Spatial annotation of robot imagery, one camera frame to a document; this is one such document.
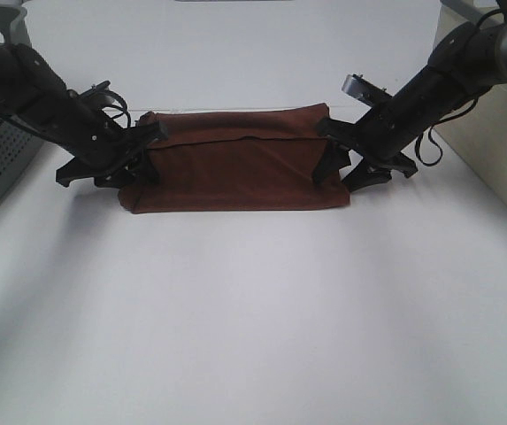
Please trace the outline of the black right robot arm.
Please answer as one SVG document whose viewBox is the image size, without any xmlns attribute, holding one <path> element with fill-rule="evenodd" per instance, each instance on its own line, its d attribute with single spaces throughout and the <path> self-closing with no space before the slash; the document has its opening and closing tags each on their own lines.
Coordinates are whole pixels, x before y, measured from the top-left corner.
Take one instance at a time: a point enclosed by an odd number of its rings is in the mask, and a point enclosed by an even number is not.
<svg viewBox="0 0 507 425">
<path fill-rule="evenodd" d="M 348 75 L 343 92 L 370 109 L 355 123 L 330 118 L 318 123 L 318 133 L 328 142 L 313 182 L 320 184 L 348 166 L 351 151 L 362 159 L 342 179 L 349 191 L 389 182 L 392 171 L 413 176 L 418 168 L 403 149 L 410 143 L 420 146 L 435 126 L 466 115 L 480 97 L 502 84 L 507 84 L 507 1 L 448 33 L 394 95 L 360 75 Z"/>
</svg>

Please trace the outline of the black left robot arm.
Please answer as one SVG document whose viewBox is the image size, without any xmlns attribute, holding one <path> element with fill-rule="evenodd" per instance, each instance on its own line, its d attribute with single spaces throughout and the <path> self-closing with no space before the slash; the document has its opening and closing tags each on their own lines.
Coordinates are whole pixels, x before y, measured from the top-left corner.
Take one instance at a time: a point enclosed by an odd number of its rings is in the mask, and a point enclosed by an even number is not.
<svg viewBox="0 0 507 425">
<path fill-rule="evenodd" d="M 0 116 L 73 155 L 56 171 L 64 187 L 91 178 L 99 188 L 156 183 L 147 147 L 167 138 L 158 121 L 122 127 L 107 109 L 128 117 L 127 102 L 103 81 L 83 93 L 69 89 L 34 49 L 0 43 Z"/>
</svg>

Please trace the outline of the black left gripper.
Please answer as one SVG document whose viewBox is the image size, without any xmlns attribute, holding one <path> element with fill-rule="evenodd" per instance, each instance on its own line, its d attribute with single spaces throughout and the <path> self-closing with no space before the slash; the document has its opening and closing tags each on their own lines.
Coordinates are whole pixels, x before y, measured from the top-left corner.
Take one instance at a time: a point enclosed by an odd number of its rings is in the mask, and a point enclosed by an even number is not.
<svg viewBox="0 0 507 425">
<path fill-rule="evenodd" d="M 157 113 L 143 114 L 135 127 L 122 128 L 112 120 L 76 120 L 58 124 L 56 144 L 73 158 L 56 171 L 56 182 L 91 178 L 96 186 L 156 184 L 160 173 L 147 151 L 147 140 L 167 140 L 168 130 Z"/>
</svg>

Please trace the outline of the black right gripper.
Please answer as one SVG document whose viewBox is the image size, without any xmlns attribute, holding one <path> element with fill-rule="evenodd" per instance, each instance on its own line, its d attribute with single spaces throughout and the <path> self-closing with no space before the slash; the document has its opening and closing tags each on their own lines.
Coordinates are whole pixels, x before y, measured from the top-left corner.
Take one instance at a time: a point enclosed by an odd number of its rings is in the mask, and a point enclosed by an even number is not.
<svg viewBox="0 0 507 425">
<path fill-rule="evenodd" d="M 331 174 L 349 166 L 351 151 L 359 154 L 362 160 L 342 179 L 349 192 L 387 183 L 392 180 L 393 170 L 402 173 L 405 178 L 410 178 L 417 172 L 416 163 L 402 152 L 387 159 L 373 153 L 364 144 L 363 137 L 357 134 L 355 124 L 325 117 L 317 124 L 317 134 L 325 137 L 327 142 L 312 171 L 314 184 L 322 183 Z"/>
</svg>

